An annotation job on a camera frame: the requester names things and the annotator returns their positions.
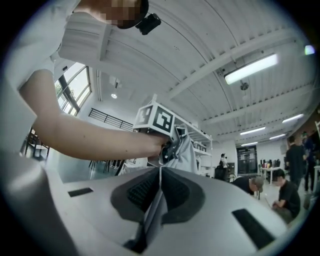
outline black hair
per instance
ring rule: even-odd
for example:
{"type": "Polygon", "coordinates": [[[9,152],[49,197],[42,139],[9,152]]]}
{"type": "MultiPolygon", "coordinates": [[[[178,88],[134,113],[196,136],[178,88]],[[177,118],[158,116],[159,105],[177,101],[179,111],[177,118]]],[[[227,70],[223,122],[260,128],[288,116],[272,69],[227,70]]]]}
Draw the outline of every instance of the black hair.
{"type": "Polygon", "coordinates": [[[123,20],[123,24],[117,26],[119,29],[126,30],[136,26],[140,23],[148,14],[149,0],[140,0],[140,12],[135,20],[123,20]]]}
{"type": "Polygon", "coordinates": [[[289,137],[289,143],[294,143],[296,140],[295,136],[290,136],[289,137]]]}
{"type": "Polygon", "coordinates": [[[282,177],[284,179],[286,178],[286,174],[285,174],[284,170],[282,170],[282,169],[275,170],[273,172],[273,176],[274,177],[282,177]]]}

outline desk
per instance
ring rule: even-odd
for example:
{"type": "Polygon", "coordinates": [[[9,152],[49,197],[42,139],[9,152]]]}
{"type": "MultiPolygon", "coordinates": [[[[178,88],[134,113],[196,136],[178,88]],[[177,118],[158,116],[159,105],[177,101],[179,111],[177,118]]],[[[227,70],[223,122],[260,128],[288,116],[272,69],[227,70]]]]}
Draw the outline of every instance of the desk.
{"type": "Polygon", "coordinates": [[[318,172],[320,171],[320,165],[314,167],[314,181],[313,181],[313,192],[316,192],[318,183],[318,172]]]}
{"type": "Polygon", "coordinates": [[[267,178],[267,172],[270,172],[270,185],[272,184],[272,173],[276,170],[281,169],[280,167],[273,167],[273,168],[261,168],[262,171],[265,171],[264,180],[267,178]]]}

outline tube light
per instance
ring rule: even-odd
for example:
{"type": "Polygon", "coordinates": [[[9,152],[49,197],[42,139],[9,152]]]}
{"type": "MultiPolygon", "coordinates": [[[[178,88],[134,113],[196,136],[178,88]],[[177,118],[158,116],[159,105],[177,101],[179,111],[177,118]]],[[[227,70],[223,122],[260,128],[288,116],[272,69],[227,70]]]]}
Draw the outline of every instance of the tube light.
{"type": "Polygon", "coordinates": [[[286,122],[289,122],[289,121],[292,121],[292,120],[296,120],[296,119],[302,118],[303,116],[304,116],[304,114],[298,114],[298,115],[295,115],[293,117],[290,117],[288,119],[283,120],[282,123],[286,123],[286,122]]]}
{"type": "Polygon", "coordinates": [[[283,136],[286,136],[286,134],[280,134],[278,136],[271,137],[269,140],[277,139],[277,138],[280,138],[280,137],[283,137],[283,136]]]}
{"type": "Polygon", "coordinates": [[[316,51],[315,51],[315,48],[313,48],[312,45],[306,45],[304,47],[304,54],[305,55],[310,55],[310,54],[314,54],[316,51]]]}
{"type": "Polygon", "coordinates": [[[241,132],[240,135],[245,135],[245,134],[250,134],[250,133],[258,132],[258,131],[262,131],[262,130],[264,130],[264,129],[266,129],[266,127],[261,127],[261,128],[254,129],[254,130],[247,130],[247,131],[241,132]]]}
{"type": "Polygon", "coordinates": [[[258,144],[258,142],[252,142],[252,143],[242,144],[241,147],[250,146],[250,145],[255,145],[255,144],[258,144]]]}
{"type": "Polygon", "coordinates": [[[276,54],[272,54],[271,56],[257,60],[251,64],[245,65],[244,67],[237,69],[236,71],[230,74],[227,74],[224,77],[224,79],[228,85],[231,85],[234,82],[241,80],[242,78],[248,77],[258,71],[274,66],[277,63],[278,56],[276,54]]]}

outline white marker cube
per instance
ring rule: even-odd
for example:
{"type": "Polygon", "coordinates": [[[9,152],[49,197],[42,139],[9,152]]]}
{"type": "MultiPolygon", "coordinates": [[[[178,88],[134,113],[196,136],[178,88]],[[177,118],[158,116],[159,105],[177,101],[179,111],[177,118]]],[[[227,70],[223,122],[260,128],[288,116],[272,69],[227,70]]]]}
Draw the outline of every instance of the white marker cube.
{"type": "Polygon", "coordinates": [[[154,102],[138,110],[133,129],[152,129],[170,137],[174,134],[175,114],[154,102]]]}

